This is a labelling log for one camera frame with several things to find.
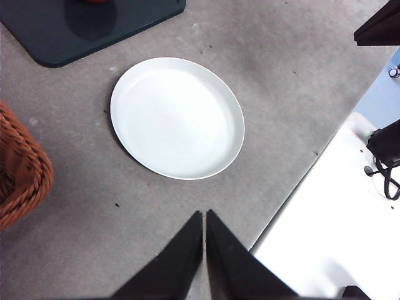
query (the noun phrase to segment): black cord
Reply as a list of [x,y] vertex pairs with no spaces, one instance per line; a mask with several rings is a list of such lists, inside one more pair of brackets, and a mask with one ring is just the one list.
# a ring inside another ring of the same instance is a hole
[[[385,192],[385,196],[390,199],[390,200],[397,200],[400,198],[400,184],[395,181],[392,177],[392,169],[396,168],[398,166],[400,166],[400,161],[397,161],[391,165],[387,166],[387,169],[384,169],[382,166],[381,161],[375,157],[375,165],[378,169],[378,171],[383,175],[383,177],[385,178],[385,184],[384,184],[384,192]],[[390,183],[394,184],[397,187],[397,192],[395,193],[395,195],[392,197],[389,193],[389,185]]]

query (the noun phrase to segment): white surface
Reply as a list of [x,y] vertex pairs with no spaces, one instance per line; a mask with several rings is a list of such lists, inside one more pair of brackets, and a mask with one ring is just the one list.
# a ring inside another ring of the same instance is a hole
[[400,298],[400,204],[383,196],[381,175],[363,170],[376,170],[362,141],[373,127],[349,117],[255,252],[302,296],[333,298],[355,284],[371,299]]
[[111,119],[136,160],[176,179],[221,172],[244,139],[243,114],[229,87],[205,67],[178,58],[129,69],[112,93]]
[[400,49],[382,69],[374,83],[358,102],[354,111],[362,114],[378,128],[383,128],[400,118],[400,77],[392,78],[389,71],[400,64]]

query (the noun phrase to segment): wicker basket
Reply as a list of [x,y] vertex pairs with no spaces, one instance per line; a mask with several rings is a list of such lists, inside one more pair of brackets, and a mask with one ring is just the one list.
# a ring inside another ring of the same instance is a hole
[[49,158],[0,99],[0,230],[34,209],[53,181]]

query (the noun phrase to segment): white plate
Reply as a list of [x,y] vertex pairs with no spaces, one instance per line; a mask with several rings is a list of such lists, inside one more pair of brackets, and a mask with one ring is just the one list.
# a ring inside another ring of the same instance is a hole
[[125,72],[111,96],[111,120],[143,166],[176,179],[202,179],[239,154],[244,118],[230,88],[210,70],[160,57]]

